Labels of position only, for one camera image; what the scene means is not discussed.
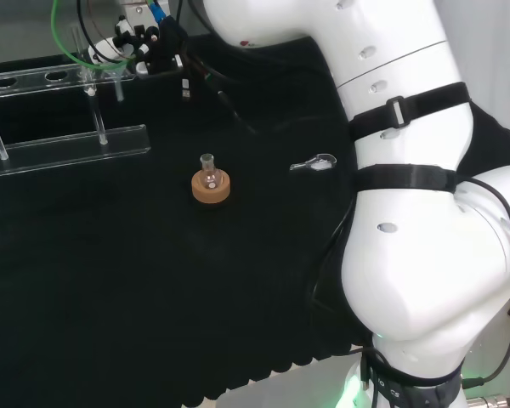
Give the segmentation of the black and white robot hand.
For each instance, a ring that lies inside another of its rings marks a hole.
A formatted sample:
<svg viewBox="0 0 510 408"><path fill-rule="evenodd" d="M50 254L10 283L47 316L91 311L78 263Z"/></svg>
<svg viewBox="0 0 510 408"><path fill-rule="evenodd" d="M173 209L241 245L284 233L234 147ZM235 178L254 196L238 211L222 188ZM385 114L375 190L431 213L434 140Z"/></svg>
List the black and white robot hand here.
<svg viewBox="0 0 510 408"><path fill-rule="evenodd" d="M161 75L182 69L179 54L186 40L186 31L172 16L151 25L131 25L122 15L112 37L88 46L88 57L92 64L108 65L112 71Z"/></svg>

